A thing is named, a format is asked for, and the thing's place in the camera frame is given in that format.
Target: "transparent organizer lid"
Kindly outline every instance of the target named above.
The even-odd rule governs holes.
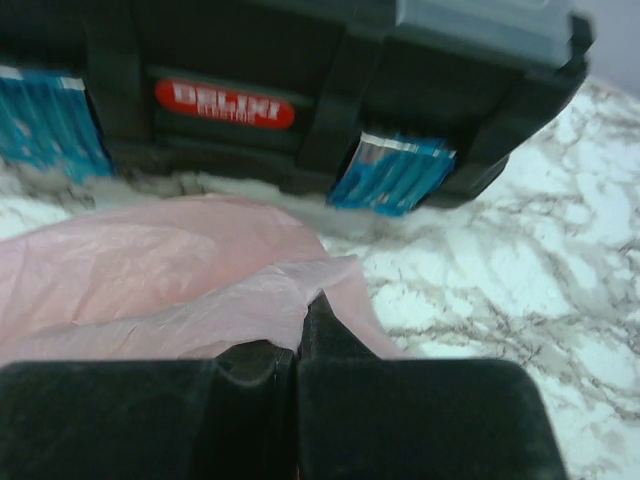
[[[570,59],[572,0],[397,0],[412,25],[553,67]]]

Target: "brand logo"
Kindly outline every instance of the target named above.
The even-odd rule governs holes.
[[[174,113],[259,128],[289,128],[295,118],[286,100],[187,80],[160,80],[156,98]]]

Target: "blue package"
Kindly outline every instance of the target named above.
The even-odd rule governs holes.
[[[337,208],[369,208],[399,217],[435,191],[454,167],[455,151],[442,139],[363,133],[328,201]]]
[[[0,66],[0,156],[80,184],[113,175],[82,80],[60,72]]]

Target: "white marble countertop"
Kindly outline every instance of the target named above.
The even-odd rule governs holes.
[[[573,480],[640,479],[640,103],[629,97],[588,84],[476,201],[400,220],[206,175],[78,189],[0,168],[0,238],[158,196],[234,192],[285,206],[332,254],[360,255],[403,347],[524,365]]]

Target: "black plastic case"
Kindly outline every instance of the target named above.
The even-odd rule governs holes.
[[[429,199],[440,204],[477,196],[562,110],[593,41],[587,20],[567,19],[572,57],[558,70],[396,26],[394,0],[0,0],[0,11],[0,55],[81,75],[121,170],[326,193],[374,128],[457,149]],[[195,108],[195,92],[216,107]]]
[[[297,352],[0,368],[0,478],[567,480],[518,365],[381,360],[309,307]]]

